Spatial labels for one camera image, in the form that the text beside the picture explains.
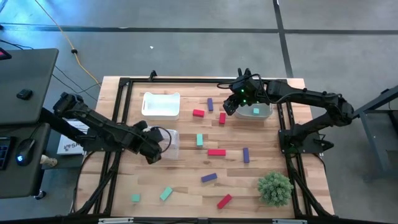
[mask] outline green block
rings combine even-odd
[[[164,189],[163,193],[160,195],[160,198],[165,201],[167,197],[173,192],[173,189],[171,187],[166,187]]]
[[[134,194],[134,195],[131,196],[131,201],[132,202],[139,202],[139,197],[140,197],[139,194]]]
[[[197,134],[197,146],[203,146],[203,135]]]
[[[259,108],[253,108],[253,114],[260,114]]]

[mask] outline concrete floor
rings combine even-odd
[[[272,0],[40,2],[63,26],[277,28]],[[279,0],[279,4],[285,29],[398,29],[395,0]],[[52,25],[35,2],[29,0],[8,1],[0,12],[2,22]],[[68,35],[79,50],[81,62],[99,80],[106,75],[148,75],[151,70],[159,75],[230,77],[236,76],[238,67],[250,67],[263,77],[286,77],[278,34],[69,32]],[[94,84],[78,67],[59,32],[5,30],[0,32],[0,38],[33,48],[58,48],[57,65],[83,88]],[[286,39],[294,77],[304,78],[309,89],[342,93],[355,108],[398,84],[396,35],[289,34]],[[12,49],[4,44],[0,47]],[[54,74],[73,86],[57,71]],[[69,90],[52,79],[45,106],[51,108],[63,91]],[[96,96],[99,88],[89,92]],[[85,99],[95,106],[94,100]],[[393,102],[391,107],[398,109],[398,104]],[[314,117],[324,113],[319,108],[313,108],[312,112]],[[355,120],[344,128],[327,128],[322,133],[335,143],[325,153],[335,213],[343,218],[396,223],[398,181],[378,180],[368,184],[362,180],[363,175],[375,173],[377,168],[360,121]],[[391,142],[388,146],[397,147]],[[67,214],[76,175],[77,170],[46,171],[42,188],[49,193],[47,198],[0,200],[0,220]]]

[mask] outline block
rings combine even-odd
[[[259,108],[253,108],[253,114],[259,115],[260,114],[260,109]]]
[[[225,124],[226,113],[220,113],[220,120],[218,121],[220,124]]]
[[[203,135],[197,134],[197,146],[203,146]]]
[[[218,202],[218,209],[222,209],[231,199],[232,196],[230,196],[230,194],[226,195],[220,202]]]
[[[163,193],[160,195],[160,199],[165,201],[167,199],[167,197],[169,197],[169,195],[172,192],[173,192],[173,189],[171,187],[166,187],[166,189],[164,189]]]
[[[131,196],[131,201],[132,201],[132,202],[139,202],[139,198],[140,198],[140,195],[139,195],[139,194],[133,194],[133,195]]]
[[[250,158],[249,158],[249,149],[248,148],[243,148],[243,162],[244,163],[249,163]]]
[[[209,149],[209,150],[207,150],[207,154],[209,156],[225,156],[226,150],[225,149]]]
[[[204,183],[204,182],[208,182],[208,181],[211,181],[211,180],[214,180],[214,179],[217,179],[217,174],[216,173],[209,174],[209,175],[206,175],[204,177],[201,177],[201,182]]]
[[[203,111],[203,110],[193,110],[193,115],[202,118],[202,117],[205,116],[205,111]]]
[[[209,108],[209,111],[213,111],[213,99],[207,98],[207,107]]]

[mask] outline red block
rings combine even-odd
[[[207,154],[209,156],[225,156],[226,151],[225,149],[209,149],[207,150]]]
[[[193,115],[202,118],[202,117],[205,116],[205,111],[203,111],[203,110],[193,110]]]
[[[229,194],[226,195],[220,202],[218,202],[217,204],[218,209],[222,209],[231,199],[232,196],[230,196]]]
[[[220,124],[225,124],[225,117],[226,113],[220,113],[220,120],[219,120]]]

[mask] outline wooden tabletop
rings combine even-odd
[[[104,77],[96,111],[111,119],[120,77]],[[290,86],[304,88],[301,78],[288,79]],[[284,156],[280,153],[277,131],[279,119],[276,105],[265,121],[241,120],[227,116],[219,125],[223,101],[231,94],[209,83],[135,83],[132,89],[128,125],[144,119],[141,114],[145,92],[181,95],[180,117],[177,121],[151,121],[151,126],[175,129],[180,134],[180,154],[176,161],[162,159],[148,165],[145,158],[132,152],[123,153],[119,166],[112,216],[129,217],[223,217],[223,218],[293,218],[292,203],[275,208],[259,201],[258,178],[276,170],[287,175]],[[213,99],[214,111],[207,110],[207,98]],[[121,102],[118,122],[124,101]],[[295,121],[312,119],[310,107],[292,103]],[[192,116],[193,109],[205,110],[204,118]],[[203,134],[203,148],[196,147],[197,134]],[[243,163],[242,148],[248,147],[250,163]],[[207,149],[226,149],[226,156],[207,156]],[[100,179],[104,153],[97,152],[86,162],[80,176],[76,207],[80,208],[93,193]],[[307,184],[326,211],[333,213],[330,193],[322,163],[311,154],[303,154]],[[217,180],[203,184],[201,177],[217,173]],[[173,192],[166,201],[160,194],[166,187]],[[132,194],[140,194],[139,203],[131,202]],[[223,209],[217,203],[226,195],[233,199]],[[298,191],[304,212],[302,193]]]

